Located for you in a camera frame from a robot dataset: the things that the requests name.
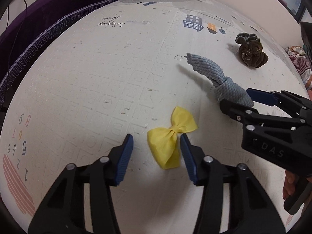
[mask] striped cloth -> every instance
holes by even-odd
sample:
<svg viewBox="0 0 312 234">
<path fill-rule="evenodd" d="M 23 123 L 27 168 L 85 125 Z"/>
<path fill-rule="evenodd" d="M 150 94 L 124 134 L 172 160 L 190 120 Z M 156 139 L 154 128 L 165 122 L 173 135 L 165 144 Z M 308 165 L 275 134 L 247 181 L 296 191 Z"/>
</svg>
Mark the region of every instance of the striped cloth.
<svg viewBox="0 0 312 234">
<path fill-rule="evenodd" d="M 312 71 L 309 60 L 303 56 L 297 57 L 294 55 L 289 55 L 289 58 L 296 67 L 303 83 L 305 84 L 305 88 L 307 89 L 307 91 L 311 90 Z"/>
<path fill-rule="evenodd" d="M 11 160 L 6 154 L 4 154 L 3 157 L 3 170 L 5 179 L 7 181 L 7 186 L 13 198 L 15 199 L 19 210 L 23 214 L 28 213 L 30 216 L 34 216 L 35 205 L 32 197 L 21 180 L 21 177 L 18 175 L 18 172 L 13 166 Z"/>
</svg>

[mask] olive green scrunchie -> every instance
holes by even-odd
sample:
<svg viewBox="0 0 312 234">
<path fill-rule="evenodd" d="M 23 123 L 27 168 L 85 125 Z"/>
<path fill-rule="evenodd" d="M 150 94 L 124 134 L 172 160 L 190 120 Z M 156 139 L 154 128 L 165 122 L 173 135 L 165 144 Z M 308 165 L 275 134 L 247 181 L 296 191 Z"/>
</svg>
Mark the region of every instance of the olive green scrunchie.
<svg viewBox="0 0 312 234">
<path fill-rule="evenodd" d="M 235 42 L 241 45 L 238 52 L 248 66 L 259 68 L 268 61 L 269 58 L 262 51 L 262 44 L 256 34 L 240 33 Z"/>
</svg>

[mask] yellow bow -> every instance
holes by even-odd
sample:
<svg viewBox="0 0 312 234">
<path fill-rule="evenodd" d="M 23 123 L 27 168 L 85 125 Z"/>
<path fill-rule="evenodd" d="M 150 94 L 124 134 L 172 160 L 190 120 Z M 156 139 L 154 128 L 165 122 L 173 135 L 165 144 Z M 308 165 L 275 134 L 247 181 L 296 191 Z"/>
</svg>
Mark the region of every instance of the yellow bow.
<svg viewBox="0 0 312 234">
<path fill-rule="evenodd" d="M 177 148 L 177 134 L 189 133 L 198 127 L 191 113 L 177 106 L 171 115 L 172 126 L 155 128 L 147 132 L 147 142 L 156 162 L 163 169 L 180 166 L 180 154 Z"/>
</svg>

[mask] finger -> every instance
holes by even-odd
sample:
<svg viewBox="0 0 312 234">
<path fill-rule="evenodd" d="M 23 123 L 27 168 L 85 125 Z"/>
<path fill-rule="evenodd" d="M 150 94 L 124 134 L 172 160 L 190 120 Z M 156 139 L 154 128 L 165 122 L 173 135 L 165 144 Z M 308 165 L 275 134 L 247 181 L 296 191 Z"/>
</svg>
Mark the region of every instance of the finger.
<svg viewBox="0 0 312 234">
<path fill-rule="evenodd" d="M 289 194 L 285 187 L 283 187 L 283 199 L 286 200 L 289 197 Z"/>
<path fill-rule="evenodd" d="M 295 192 L 294 183 L 289 183 L 287 178 L 285 178 L 285 181 L 284 181 L 284 188 L 286 189 L 289 195 L 293 195 Z"/>
<path fill-rule="evenodd" d="M 290 184 L 294 183 L 296 180 L 296 175 L 291 173 L 290 171 L 285 171 L 286 178 Z"/>
</svg>

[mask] gray fabric rope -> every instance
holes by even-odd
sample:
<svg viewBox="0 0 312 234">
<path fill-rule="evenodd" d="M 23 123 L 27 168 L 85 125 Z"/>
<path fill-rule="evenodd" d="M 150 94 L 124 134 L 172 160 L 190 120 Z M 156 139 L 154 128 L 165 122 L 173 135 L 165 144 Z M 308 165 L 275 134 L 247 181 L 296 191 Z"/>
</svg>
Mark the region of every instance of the gray fabric rope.
<svg viewBox="0 0 312 234">
<path fill-rule="evenodd" d="M 222 99 L 227 99 L 249 107 L 254 106 L 254 102 L 247 92 L 238 84 L 234 83 L 232 78 L 225 76 L 218 64 L 196 54 L 186 53 L 185 57 L 188 59 L 188 64 L 192 65 L 194 71 L 206 76 L 212 81 L 218 103 Z"/>
</svg>

